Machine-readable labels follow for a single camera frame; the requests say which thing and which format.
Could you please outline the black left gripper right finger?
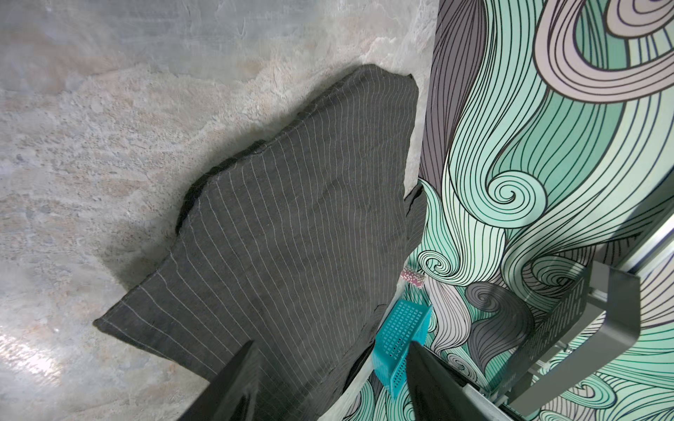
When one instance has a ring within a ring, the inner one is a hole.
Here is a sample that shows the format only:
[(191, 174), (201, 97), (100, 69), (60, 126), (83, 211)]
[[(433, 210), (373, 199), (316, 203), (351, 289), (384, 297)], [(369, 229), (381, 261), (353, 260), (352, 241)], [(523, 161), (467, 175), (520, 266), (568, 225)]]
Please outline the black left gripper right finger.
[(449, 368), (420, 343), (410, 344), (405, 362), (416, 420), (513, 420), (469, 384), (457, 383)]

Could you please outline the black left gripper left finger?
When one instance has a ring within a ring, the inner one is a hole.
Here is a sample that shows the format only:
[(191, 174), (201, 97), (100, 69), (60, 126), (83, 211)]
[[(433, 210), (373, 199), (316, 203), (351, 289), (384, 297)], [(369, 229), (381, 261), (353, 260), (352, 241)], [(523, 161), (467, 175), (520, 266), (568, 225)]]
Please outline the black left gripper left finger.
[(252, 420), (260, 357), (259, 347), (249, 340), (178, 420)]

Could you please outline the dark grey pinstripe shirt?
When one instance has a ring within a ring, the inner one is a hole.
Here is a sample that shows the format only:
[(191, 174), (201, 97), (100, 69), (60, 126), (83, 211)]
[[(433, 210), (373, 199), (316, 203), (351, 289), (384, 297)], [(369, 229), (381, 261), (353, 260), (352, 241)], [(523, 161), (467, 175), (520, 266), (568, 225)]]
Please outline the dark grey pinstripe shirt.
[(419, 90), (355, 68), (195, 182), (167, 257), (95, 326), (212, 380), (260, 351), (257, 420), (315, 420), (374, 340), (421, 242), (405, 166)]

